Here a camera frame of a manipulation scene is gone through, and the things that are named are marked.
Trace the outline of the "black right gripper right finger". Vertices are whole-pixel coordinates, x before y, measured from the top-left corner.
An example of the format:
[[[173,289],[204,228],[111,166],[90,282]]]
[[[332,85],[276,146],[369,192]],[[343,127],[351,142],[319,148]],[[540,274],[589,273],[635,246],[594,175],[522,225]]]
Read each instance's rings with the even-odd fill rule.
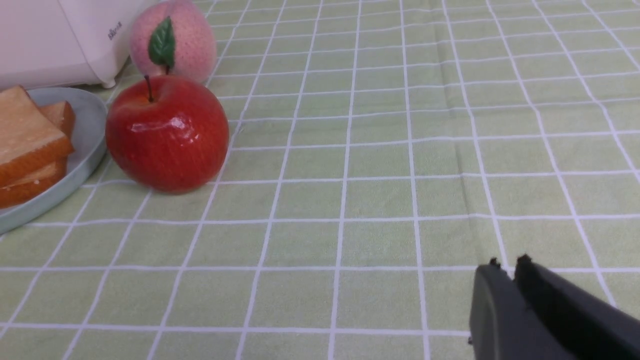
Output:
[[[637,360],[639,321],[536,264],[516,261],[514,282],[546,330],[578,360]]]

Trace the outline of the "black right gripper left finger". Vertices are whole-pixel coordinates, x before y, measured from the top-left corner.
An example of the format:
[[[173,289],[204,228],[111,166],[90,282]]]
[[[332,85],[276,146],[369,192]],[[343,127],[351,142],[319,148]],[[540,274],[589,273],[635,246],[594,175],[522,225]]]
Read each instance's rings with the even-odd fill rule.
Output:
[[[468,339],[476,360],[574,360],[546,330],[500,262],[474,273]]]

